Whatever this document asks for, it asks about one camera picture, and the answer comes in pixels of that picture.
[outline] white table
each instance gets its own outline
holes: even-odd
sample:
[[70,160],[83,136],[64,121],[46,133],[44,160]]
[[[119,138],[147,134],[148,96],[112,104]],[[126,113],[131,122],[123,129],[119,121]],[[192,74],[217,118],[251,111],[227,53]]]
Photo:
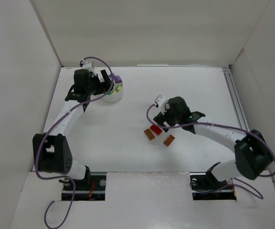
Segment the white table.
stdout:
[[[74,70],[62,68],[45,129],[63,106]],[[126,67],[113,71],[123,79],[124,97],[115,104],[90,104],[68,137],[77,161],[91,171],[113,171],[107,175],[106,200],[74,202],[62,229],[275,228],[275,189],[271,179],[248,181],[261,191],[264,200],[236,188],[237,201],[193,201],[188,172],[204,171],[234,155],[182,129],[164,133],[151,142],[143,133],[150,127],[145,112],[158,94],[167,98],[181,96],[192,111],[238,126],[221,68]],[[169,134],[175,140],[167,148],[163,141]],[[57,180],[42,181],[30,172],[12,229],[44,229],[45,209],[50,201],[61,199],[61,189]],[[53,204],[48,213],[51,226],[62,221],[68,204]]]

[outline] robotic arm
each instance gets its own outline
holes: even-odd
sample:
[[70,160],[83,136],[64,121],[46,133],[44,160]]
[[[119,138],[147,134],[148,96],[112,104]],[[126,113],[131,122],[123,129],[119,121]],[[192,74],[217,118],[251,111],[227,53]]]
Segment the robotic arm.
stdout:
[[[74,106],[90,100],[91,95],[102,94],[111,87],[112,81],[107,72],[102,70],[101,74],[104,82],[101,82],[98,78],[91,62],[86,62],[81,69],[75,71],[74,84],[70,88],[65,98],[65,104],[54,123],[64,114],[69,113],[69,115],[54,128],[45,140],[40,152],[39,171],[68,175],[75,180],[89,184],[90,170],[87,166],[80,165],[73,160],[66,136],[70,133],[74,123],[85,112],[88,104],[79,106],[72,111],[70,110]],[[36,134],[33,137],[34,161],[44,135]]]
[[[196,173],[196,177],[191,175],[191,181],[195,189],[218,189],[225,185],[224,181],[228,178],[239,176],[254,180],[273,161],[268,150],[257,139],[236,130],[214,126],[216,122],[206,117],[205,114],[198,111],[191,112],[181,97],[167,100],[159,95],[155,99],[155,106],[161,110],[153,119],[158,125],[213,124],[190,125],[182,127],[182,129],[190,131],[195,135],[208,137],[229,148],[235,154],[234,160],[218,162],[206,172]],[[251,132],[263,139],[259,131],[252,130]]]

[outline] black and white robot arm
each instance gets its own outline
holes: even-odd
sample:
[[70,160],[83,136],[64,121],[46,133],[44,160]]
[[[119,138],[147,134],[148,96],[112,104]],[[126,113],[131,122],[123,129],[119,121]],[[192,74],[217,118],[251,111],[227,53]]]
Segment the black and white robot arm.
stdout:
[[[66,113],[69,113],[52,130],[40,152],[39,171],[59,173],[67,175],[74,180],[89,182],[90,170],[72,158],[72,154],[66,137],[71,132],[75,122],[85,112],[88,103],[78,106],[80,103],[90,100],[91,95],[107,92],[113,83],[105,70],[101,71],[104,82],[101,82],[91,62],[86,62],[81,69],[74,73],[74,85],[70,88],[64,106],[55,119],[53,125]],[[33,137],[33,154],[36,161],[39,145],[45,134],[36,134]]]
[[[273,161],[267,149],[255,138],[244,132],[214,126],[217,123],[205,114],[198,111],[191,112],[181,97],[167,100],[159,95],[155,99],[155,106],[160,108],[160,113],[153,120],[159,126],[166,126],[165,123],[169,126],[191,124],[182,129],[210,138],[235,154],[235,159],[218,162],[204,172],[203,184],[199,189],[219,188],[222,181],[240,176],[254,180]],[[209,123],[210,125],[193,125],[193,123]],[[252,130],[251,132],[264,140],[259,131]]]

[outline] red block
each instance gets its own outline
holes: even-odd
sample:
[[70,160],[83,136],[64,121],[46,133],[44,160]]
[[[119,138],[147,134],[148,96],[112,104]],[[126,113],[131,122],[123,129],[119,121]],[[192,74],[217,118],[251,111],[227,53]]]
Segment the red block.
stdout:
[[155,126],[155,125],[152,125],[152,126],[150,127],[150,129],[151,129],[153,132],[155,132],[156,135],[160,135],[160,134],[163,132],[159,127],[157,127],[157,126]]

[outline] white wall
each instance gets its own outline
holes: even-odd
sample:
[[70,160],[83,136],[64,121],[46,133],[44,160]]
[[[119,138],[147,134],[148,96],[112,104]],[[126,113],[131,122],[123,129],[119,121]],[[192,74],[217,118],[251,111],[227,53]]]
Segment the white wall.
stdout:
[[30,2],[0,0],[0,229],[11,227],[59,70]]
[[32,0],[61,63],[230,64],[269,0]]
[[232,66],[250,128],[259,129],[275,152],[275,0],[271,0]]

